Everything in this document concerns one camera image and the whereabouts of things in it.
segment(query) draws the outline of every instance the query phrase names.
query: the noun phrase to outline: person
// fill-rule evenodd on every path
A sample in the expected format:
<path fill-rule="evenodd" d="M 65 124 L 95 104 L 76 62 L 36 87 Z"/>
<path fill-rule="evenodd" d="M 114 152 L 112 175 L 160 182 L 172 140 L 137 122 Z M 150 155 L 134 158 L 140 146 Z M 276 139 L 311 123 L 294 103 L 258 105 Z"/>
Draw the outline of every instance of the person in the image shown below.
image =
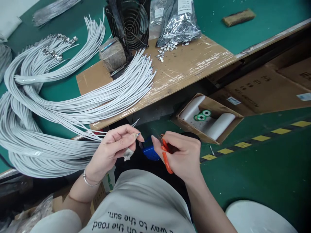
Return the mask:
<path fill-rule="evenodd" d="M 167 131 L 163 139 L 176 150 L 167 152 L 173 174 L 162 162 L 160 141 L 152 136 L 162 160 L 147 159 L 138 146 L 139 131 L 122 125 L 108 131 L 90 163 L 72 186 L 63 210 L 41 219 L 31 233 L 78 232 L 236 232 L 208 189 L 200 170 L 201 142 Z M 134 151 L 124 161 L 123 154 Z M 116 166 L 113 191 L 99 205 L 87 225 L 89 209 L 99 183 Z"/>

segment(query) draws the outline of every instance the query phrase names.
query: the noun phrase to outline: woman's right hand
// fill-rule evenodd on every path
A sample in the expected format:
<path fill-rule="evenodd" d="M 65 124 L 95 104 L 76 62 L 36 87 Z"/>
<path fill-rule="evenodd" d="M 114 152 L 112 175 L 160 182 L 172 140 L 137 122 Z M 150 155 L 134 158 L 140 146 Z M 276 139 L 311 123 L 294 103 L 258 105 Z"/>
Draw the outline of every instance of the woman's right hand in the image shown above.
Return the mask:
<path fill-rule="evenodd" d="M 162 147 L 160 141 L 151 136 L 154 150 L 163 160 Z M 173 154 L 166 152 L 171 170 L 185 183 L 195 179 L 201 173 L 200 170 L 200 150 L 201 142 L 178 133 L 167 131 L 163 136 L 167 144 L 177 148 Z"/>

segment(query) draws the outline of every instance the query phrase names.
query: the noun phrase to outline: hand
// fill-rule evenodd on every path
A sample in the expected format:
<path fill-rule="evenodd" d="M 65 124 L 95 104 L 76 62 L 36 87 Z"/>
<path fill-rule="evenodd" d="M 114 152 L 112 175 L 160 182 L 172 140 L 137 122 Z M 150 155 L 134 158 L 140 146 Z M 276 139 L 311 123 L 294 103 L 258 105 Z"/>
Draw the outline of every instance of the hand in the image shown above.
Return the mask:
<path fill-rule="evenodd" d="M 154 136 L 151 136 L 151 139 L 155 152 L 164 162 L 162 155 L 163 150 L 161 148 L 160 141 Z M 199 140 L 170 131 L 165 133 L 163 139 L 167 144 L 170 144 L 178 149 L 178 151 L 173 154 L 166 152 L 169 165 L 178 177 L 186 183 L 201 173 L 201 142 Z"/>
<path fill-rule="evenodd" d="M 105 174 L 114 166 L 117 158 L 121 158 L 127 148 L 136 149 L 136 134 L 139 130 L 130 125 L 123 125 L 109 130 L 94 153 L 85 174 L 90 183 L 99 183 Z M 137 140 L 144 142 L 140 134 Z"/>

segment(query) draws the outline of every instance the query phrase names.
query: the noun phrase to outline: green tape roll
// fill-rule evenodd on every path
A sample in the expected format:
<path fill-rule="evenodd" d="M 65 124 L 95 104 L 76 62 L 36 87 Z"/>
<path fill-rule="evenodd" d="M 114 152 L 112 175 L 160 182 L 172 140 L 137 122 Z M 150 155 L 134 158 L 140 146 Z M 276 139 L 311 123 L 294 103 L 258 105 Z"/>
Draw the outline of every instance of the green tape roll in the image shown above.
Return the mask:
<path fill-rule="evenodd" d="M 201 114 L 203 114 L 203 115 L 206 116 L 206 117 L 209 117 L 209 116 L 211 115 L 211 111 L 209 111 L 209 110 L 203 110 L 203 111 L 201 112 Z"/>
<path fill-rule="evenodd" d="M 203 114 L 195 115 L 193 118 L 194 118 L 196 121 L 205 121 L 205 120 L 206 120 L 206 116 L 204 116 Z"/>

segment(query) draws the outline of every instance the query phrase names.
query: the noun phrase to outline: hazard tape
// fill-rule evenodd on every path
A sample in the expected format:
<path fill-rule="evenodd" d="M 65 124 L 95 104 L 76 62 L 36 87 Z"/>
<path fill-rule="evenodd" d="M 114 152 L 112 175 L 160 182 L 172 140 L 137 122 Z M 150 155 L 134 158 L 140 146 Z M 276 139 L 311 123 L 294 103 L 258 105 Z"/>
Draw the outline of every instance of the hazard tape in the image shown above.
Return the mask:
<path fill-rule="evenodd" d="M 203 157 L 200 158 L 200 163 L 204 163 L 210 160 L 213 160 L 215 158 L 218 158 L 220 156 L 226 155 L 226 154 L 230 154 L 239 150 L 243 150 L 245 148 L 249 148 L 253 145 L 257 145 L 261 142 L 270 140 L 272 138 L 276 138 L 279 135 L 283 135 L 292 131 L 295 131 L 296 129 L 300 129 L 306 126 L 311 125 L 311 118 L 308 118 L 306 120 L 302 120 L 302 121 L 297 121 L 294 122 L 286 127 L 282 127 L 282 128 L 278 128 L 275 130 L 270 131 L 269 133 L 265 133 L 259 136 L 256 136 L 254 138 L 251 138 L 249 140 L 243 141 L 243 142 L 239 142 L 238 144 L 232 145 L 230 147 L 227 148 L 223 148 L 217 152 L 214 153 L 214 155 L 208 154 L 205 155 Z"/>

